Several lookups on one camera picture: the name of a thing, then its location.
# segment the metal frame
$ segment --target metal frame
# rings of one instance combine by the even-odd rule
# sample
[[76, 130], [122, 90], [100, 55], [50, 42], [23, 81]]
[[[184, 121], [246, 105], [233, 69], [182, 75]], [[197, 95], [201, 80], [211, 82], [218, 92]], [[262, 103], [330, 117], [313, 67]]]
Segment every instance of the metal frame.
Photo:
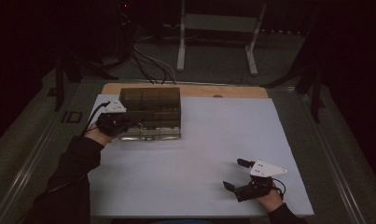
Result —
[[362, 211], [360, 210], [354, 194], [351, 192], [349, 184], [342, 173], [342, 170], [337, 162], [335, 155], [333, 154], [333, 150], [329, 143], [327, 142], [327, 138], [322, 131], [321, 125], [318, 124], [313, 117], [311, 116], [311, 108], [310, 108], [310, 99], [307, 95], [301, 95], [299, 98], [301, 105], [307, 114], [309, 121], [313, 127], [313, 131], [315, 135], [318, 137], [318, 140], [321, 144], [321, 148], [327, 158], [327, 166], [329, 168], [330, 173], [332, 174], [334, 183], [339, 190], [339, 194], [341, 195], [341, 199], [344, 202], [345, 209], [347, 210], [348, 215], [352, 223], [354, 224], [365, 224], [367, 221], [365, 220]]
[[53, 133], [54, 127], [57, 122], [61, 119], [63, 112], [68, 107], [70, 101], [72, 100], [75, 92], [77, 91], [78, 84], [76, 83], [65, 83], [68, 86], [68, 91], [65, 94], [64, 104], [60, 105], [58, 112], [56, 112], [51, 119], [49, 120], [45, 130], [39, 136], [36, 145], [31, 151], [30, 155], [25, 160], [24, 164], [16, 174], [15, 178], [12, 181], [7, 193], [0, 202], [0, 223], [7, 223], [10, 212], [13, 209], [13, 206], [18, 201], [22, 195], [25, 186], [28, 184], [28, 181], [33, 174], [36, 165], [38, 164], [40, 158], [44, 153], [44, 149], [49, 142], [49, 138]]
[[[252, 29], [252, 40], [251, 43], [245, 46], [245, 53], [246, 53], [246, 59], [249, 66], [249, 71], [251, 75], [256, 76], [258, 74], [257, 65], [255, 62], [253, 50], [254, 46], [258, 39], [258, 34], [260, 31], [260, 26], [263, 21], [264, 14], [266, 12], [267, 4], [263, 3], [260, 7], [260, 12], [258, 15], [258, 18], [256, 18], [254, 27]], [[179, 40], [179, 51], [178, 51], [178, 60], [176, 63], [176, 70], [177, 71], [183, 71], [185, 68], [185, 54], [186, 54], [186, 42], [185, 42], [185, 30], [187, 28], [186, 24], [186, 11], [185, 11], [185, 0], [182, 0], [182, 7], [181, 7], [181, 32], [180, 32], [180, 40]], [[230, 31], [237, 31], [237, 32], [243, 32], [244, 30], [241, 29], [230, 29]]]

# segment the wooden board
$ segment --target wooden board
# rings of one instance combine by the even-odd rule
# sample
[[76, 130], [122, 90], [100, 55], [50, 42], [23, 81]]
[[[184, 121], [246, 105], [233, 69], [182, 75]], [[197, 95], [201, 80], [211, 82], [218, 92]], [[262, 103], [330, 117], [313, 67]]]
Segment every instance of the wooden board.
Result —
[[120, 94], [122, 88], [167, 88], [179, 87], [181, 96], [196, 97], [227, 97], [227, 98], [269, 98], [266, 90], [261, 87], [233, 87], [207, 85], [152, 85], [152, 84], [125, 84], [107, 83], [102, 94]]

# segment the white board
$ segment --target white board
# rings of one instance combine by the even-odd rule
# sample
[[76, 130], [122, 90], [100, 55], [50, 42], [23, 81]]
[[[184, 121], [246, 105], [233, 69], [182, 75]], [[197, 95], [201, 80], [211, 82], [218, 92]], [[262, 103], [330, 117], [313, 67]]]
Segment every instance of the white board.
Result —
[[[93, 108], [115, 98], [99, 95]], [[298, 216], [313, 215], [271, 99], [182, 97], [181, 109], [181, 139], [105, 147], [101, 166], [89, 175], [92, 216], [266, 216], [255, 200], [238, 203], [223, 188], [222, 181], [236, 187], [250, 181], [250, 169], [237, 159], [287, 169], [274, 176], [286, 185], [285, 202]]]

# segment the metal stand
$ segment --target metal stand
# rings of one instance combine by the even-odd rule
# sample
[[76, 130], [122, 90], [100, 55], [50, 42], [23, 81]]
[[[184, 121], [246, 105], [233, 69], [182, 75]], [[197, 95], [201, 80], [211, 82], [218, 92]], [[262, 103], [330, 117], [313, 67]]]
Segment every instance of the metal stand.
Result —
[[304, 66], [296, 70], [290, 70], [285, 76], [274, 80], [271, 83], [260, 85], [263, 88], [274, 88], [293, 77], [301, 76], [298, 84], [296, 85], [295, 91], [297, 94], [307, 94], [311, 87], [313, 87], [312, 105], [311, 113], [313, 119], [319, 123], [318, 110], [320, 107], [320, 92], [321, 92], [321, 82], [322, 73], [324, 65], [311, 64]]
[[233, 31], [233, 32], [252, 32], [252, 40], [249, 45], [245, 46], [246, 59], [251, 75], [258, 74], [253, 49], [258, 39], [260, 26], [266, 11], [266, 4], [262, 4], [257, 18], [255, 17], [228, 17], [216, 15], [199, 15], [187, 14], [185, 11], [185, 0], [182, 0], [181, 7], [181, 34], [179, 41], [178, 61], [176, 64], [177, 71], [183, 71], [185, 68], [185, 30], [201, 29], [201, 30], [217, 30], [217, 31]]
[[80, 74], [78, 66], [84, 67], [98, 77], [108, 80], [118, 80], [117, 77], [112, 77], [102, 71], [100, 68], [95, 67], [89, 62], [81, 59], [72, 52], [65, 52], [63, 50], [56, 50], [56, 107], [55, 111], [59, 111], [64, 101], [64, 73], [70, 82], [78, 83], [83, 78]]

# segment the table leg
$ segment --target table leg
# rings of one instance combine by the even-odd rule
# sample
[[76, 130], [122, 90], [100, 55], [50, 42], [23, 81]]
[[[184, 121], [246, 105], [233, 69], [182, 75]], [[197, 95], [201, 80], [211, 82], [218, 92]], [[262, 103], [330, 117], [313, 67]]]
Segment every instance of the table leg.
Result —
[[179, 42], [178, 61], [176, 63], [176, 70], [183, 71], [185, 66], [185, 0], [182, 0], [181, 7], [181, 36]]
[[254, 54], [252, 52], [254, 51], [254, 46], [258, 39], [260, 26], [263, 21], [264, 13], [266, 12], [266, 7], [267, 7], [266, 4], [263, 4], [261, 6], [258, 20], [255, 22], [254, 30], [252, 32], [252, 41], [249, 45], [245, 46], [246, 59], [248, 61], [249, 71], [251, 75], [253, 76], [258, 75], [258, 70], [257, 70], [257, 64], [255, 62]]

